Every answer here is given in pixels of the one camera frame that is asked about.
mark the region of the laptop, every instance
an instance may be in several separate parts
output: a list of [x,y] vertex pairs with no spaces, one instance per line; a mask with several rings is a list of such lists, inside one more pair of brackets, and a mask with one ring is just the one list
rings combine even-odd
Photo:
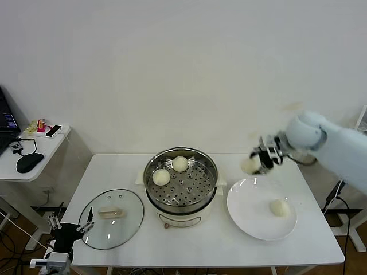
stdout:
[[0,87],[0,154],[21,133]]

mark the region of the laptop screen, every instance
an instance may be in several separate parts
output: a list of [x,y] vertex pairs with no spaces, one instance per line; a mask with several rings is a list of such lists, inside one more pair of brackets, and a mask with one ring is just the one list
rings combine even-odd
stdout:
[[11,110],[5,100],[4,94],[0,90],[0,129],[16,129],[18,128],[17,123]]

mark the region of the white robotic arm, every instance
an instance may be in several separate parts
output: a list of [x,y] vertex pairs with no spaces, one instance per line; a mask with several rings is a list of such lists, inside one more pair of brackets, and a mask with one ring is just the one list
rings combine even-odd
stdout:
[[261,167],[256,173],[264,173],[273,163],[281,164],[283,157],[293,151],[313,155],[326,169],[338,175],[346,183],[367,194],[367,136],[337,126],[323,116],[305,112],[291,120],[285,132],[268,136],[250,158],[259,156]]

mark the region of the lid handle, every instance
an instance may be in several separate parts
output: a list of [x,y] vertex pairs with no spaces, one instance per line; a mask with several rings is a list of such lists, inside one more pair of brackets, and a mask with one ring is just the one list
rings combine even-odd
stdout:
[[125,211],[115,206],[101,207],[100,209],[98,209],[98,215],[102,219],[121,218],[125,216],[125,214]]

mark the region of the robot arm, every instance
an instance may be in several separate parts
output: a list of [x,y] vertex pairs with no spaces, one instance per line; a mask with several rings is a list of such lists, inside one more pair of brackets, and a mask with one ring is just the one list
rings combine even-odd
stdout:
[[291,120],[285,132],[268,136],[250,155],[254,165],[251,174],[265,174],[274,164],[281,165],[283,158],[294,151],[313,155],[329,171],[367,194],[367,136],[337,126],[323,116],[305,112]]
[[72,223],[60,223],[58,218],[52,214],[48,218],[51,235],[55,238],[53,250],[43,259],[31,259],[30,267],[40,266],[39,275],[59,274],[69,275],[70,264],[73,261],[73,245],[78,239],[82,239],[94,226],[93,208],[89,211],[87,223],[83,226]]

